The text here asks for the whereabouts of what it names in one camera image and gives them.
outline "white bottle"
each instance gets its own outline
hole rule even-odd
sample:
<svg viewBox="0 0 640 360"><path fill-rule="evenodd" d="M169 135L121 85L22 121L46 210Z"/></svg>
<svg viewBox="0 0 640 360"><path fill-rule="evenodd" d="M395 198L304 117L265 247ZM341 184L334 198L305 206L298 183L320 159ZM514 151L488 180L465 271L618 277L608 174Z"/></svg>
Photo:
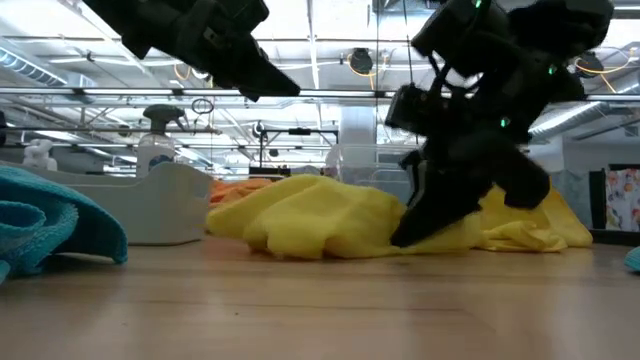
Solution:
<svg viewBox="0 0 640 360"><path fill-rule="evenodd" d="M167 124L171 121L183 128L179 118L184 116L184 110L171 105L156 104L146 108L142 115L151 120L151 134L143 136L138 143L136 177L147 176L155 166L163 162L174 162L176 146L165 133Z"/></svg>
<svg viewBox="0 0 640 360"><path fill-rule="evenodd" d="M147 134L138 143L136 177L145 177L158 164L173 162L176 154L174 141L162 134Z"/></svg>

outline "ceiling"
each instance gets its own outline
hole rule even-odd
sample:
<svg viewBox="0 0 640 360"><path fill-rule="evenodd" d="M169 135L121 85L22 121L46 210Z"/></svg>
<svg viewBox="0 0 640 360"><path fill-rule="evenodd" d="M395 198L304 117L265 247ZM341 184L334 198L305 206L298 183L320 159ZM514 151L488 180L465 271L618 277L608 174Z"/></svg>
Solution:
<svg viewBox="0 0 640 360"><path fill-rule="evenodd" d="M415 51L408 51L407 33L416 33L424 24L429 12L424 1L407 0L408 16L393 7L393 0L386 0L388 12L378 16L372 11L372 0L315 0L312 4L312 21L308 18L307 1L265 0L270 17L255 29L253 35L260 46L303 89L323 90L395 90L414 79L419 86L428 87L433 80L433 71L425 59ZM530 3L529 1L500 1L506 8ZM630 1L616 1L616 5L633 5ZM79 15L73 7L81 12ZM315 49L309 36L314 33ZM615 70L585 81L590 93L612 93L616 84L637 72L636 39L640 33L640 20L614 20L602 47L596 50L606 69ZM3 0L0 2L0 36L15 46L34 62L46 66L53 73L82 74L97 87L111 88L206 88L208 84L198 79L189 67L166 54L152 50L141 61L133 59L121 44L118 34L81 2L73 0ZM371 57L381 65L375 77L357 76L345 61L354 48L368 48ZM314 76L317 63L317 76ZM33 81L12 71L0 70L0 86L34 86ZM192 127L204 129L207 125L220 129L222 135L173 134L180 143L192 145L216 144L216 149L198 149L198 156L223 166L245 166L256 151L242 154L233 149L236 145L256 144L252 127L261 121L271 129L306 127L334 130L342 118L342 109L353 103L339 99L269 99L258 103L247 103L243 98L210 98L216 110L209 115L198 116L191 110L195 97L175 100L187 109L187 118ZM154 101L166 102L163 98L100 96L90 105L64 97L23 96L4 98L0 106L15 111L30 112L15 120L33 125L36 120L51 127L69 127L90 121L96 128L116 128L127 124L133 128L147 127L142 116L144 105ZM388 103L380 102L375 107L373 100L361 100L358 105L368 107L372 114L384 118ZM549 109L552 114L567 111L571 105L556 105ZM609 126L611 121L623 122L629 115L609 116L604 120L572 129L567 134L579 137L585 132L597 131ZM615 137L619 130L608 132ZM95 142L136 143L140 134L122 137L115 133L76 134ZM585 141L601 140L598 136ZM625 141L633 136L623 133ZM403 143L414 141L404 133L385 131L379 126L378 143ZM229 145L229 149L220 146ZM291 136L283 134L273 146L327 146L321 136ZM104 149L109 154L131 155L128 150ZM290 163L323 161L327 151L305 150L281 152L276 161Z"/></svg>

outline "yellow cloth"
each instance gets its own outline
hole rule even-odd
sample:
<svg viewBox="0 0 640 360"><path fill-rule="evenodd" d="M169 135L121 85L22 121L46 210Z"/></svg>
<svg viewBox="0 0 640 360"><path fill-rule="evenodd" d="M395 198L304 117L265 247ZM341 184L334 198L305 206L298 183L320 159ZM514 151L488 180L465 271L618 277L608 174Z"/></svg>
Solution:
<svg viewBox="0 0 640 360"><path fill-rule="evenodd" d="M587 247L589 231L552 190L533 211L503 204L494 188L482 200L484 210L467 216L409 248L391 246L405 205L377 189L333 179L299 175L215 209L207 227L217 236L243 239L251 248L276 256L320 259L323 255L367 258L464 251L555 252Z"/></svg>

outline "colorful poster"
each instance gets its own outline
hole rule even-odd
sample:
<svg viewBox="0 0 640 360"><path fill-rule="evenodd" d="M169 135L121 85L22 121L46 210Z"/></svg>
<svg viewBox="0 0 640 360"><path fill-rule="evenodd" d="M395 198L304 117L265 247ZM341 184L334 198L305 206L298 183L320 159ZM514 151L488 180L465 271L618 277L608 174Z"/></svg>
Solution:
<svg viewBox="0 0 640 360"><path fill-rule="evenodd" d="M606 176L606 229L640 232L640 171L608 171Z"/></svg>

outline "wooden table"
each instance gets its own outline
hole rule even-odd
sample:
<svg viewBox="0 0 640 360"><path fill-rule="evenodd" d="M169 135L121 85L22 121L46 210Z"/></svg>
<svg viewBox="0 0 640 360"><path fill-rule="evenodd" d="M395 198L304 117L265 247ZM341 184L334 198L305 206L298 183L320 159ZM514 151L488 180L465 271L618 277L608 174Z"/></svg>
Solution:
<svg viewBox="0 0 640 360"><path fill-rule="evenodd" d="M628 248L275 261L220 239L0 286L0 359L640 359Z"/></svg>

